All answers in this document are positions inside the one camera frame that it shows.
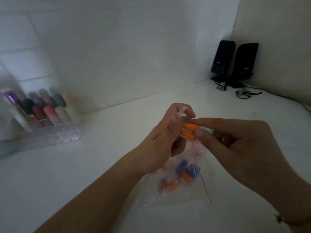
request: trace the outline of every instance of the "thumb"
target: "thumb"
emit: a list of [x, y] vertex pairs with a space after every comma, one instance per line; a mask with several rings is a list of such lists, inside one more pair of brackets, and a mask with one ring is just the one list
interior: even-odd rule
[[194, 131], [196, 138], [215, 156], [221, 165], [230, 163], [232, 151], [220, 140], [203, 129]]
[[183, 128], [181, 117], [178, 113], [174, 113], [171, 120], [165, 127], [163, 133], [158, 137], [158, 140], [163, 143], [169, 143], [172, 145], [178, 137], [179, 131]]

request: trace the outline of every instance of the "left hand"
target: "left hand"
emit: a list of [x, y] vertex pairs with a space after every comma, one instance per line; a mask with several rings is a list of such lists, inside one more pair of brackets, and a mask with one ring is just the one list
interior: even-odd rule
[[183, 107], [188, 108], [185, 114], [189, 118], [196, 116], [190, 105], [172, 104], [142, 143], [128, 153], [135, 168], [143, 175], [156, 172], [166, 164], [170, 156], [174, 157], [184, 151], [186, 140], [179, 136], [183, 123], [178, 115]]

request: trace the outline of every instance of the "black speaker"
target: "black speaker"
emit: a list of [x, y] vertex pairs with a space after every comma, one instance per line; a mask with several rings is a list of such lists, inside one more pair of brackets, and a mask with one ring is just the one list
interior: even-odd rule
[[231, 78], [236, 81], [250, 79], [258, 50], [258, 43], [248, 43], [239, 46]]
[[220, 41], [211, 71], [220, 76], [227, 75], [234, 52], [234, 41]]

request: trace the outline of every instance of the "fingernail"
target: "fingernail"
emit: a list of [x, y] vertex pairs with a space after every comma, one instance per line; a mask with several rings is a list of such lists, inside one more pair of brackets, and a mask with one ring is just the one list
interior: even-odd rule
[[200, 139], [203, 137], [203, 131], [201, 129], [195, 130], [194, 135], [196, 136], [196, 138]]
[[175, 114], [172, 115], [171, 121], [172, 121], [172, 124], [176, 124], [177, 123], [177, 118], [176, 118]]

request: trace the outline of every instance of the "forearm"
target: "forearm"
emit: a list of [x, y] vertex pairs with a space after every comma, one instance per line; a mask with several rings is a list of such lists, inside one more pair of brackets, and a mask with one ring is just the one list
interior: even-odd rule
[[133, 168], [130, 156], [120, 159], [35, 233], [109, 232], [127, 196], [143, 176]]
[[274, 183], [264, 198], [290, 223], [304, 223], [291, 227], [292, 232], [311, 232], [311, 185], [295, 172]]

